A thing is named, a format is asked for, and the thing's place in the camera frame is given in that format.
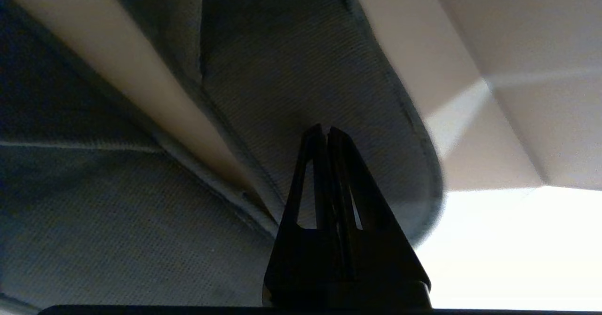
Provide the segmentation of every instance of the fabric upholstery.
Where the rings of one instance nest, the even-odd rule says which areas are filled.
[[[146,34],[164,43],[187,77],[200,83],[202,0],[127,0],[125,5]]]
[[[153,37],[157,26],[137,15],[153,13],[152,5],[123,3]],[[202,85],[187,89],[252,170],[271,216],[282,214],[301,133],[316,123],[333,125],[353,137],[402,228],[419,244],[441,209],[441,170],[357,0],[203,0],[202,13]],[[170,49],[165,38],[153,41]],[[301,222],[312,217],[312,204],[304,205]]]
[[[2,304],[260,305],[250,206],[0,5]]]

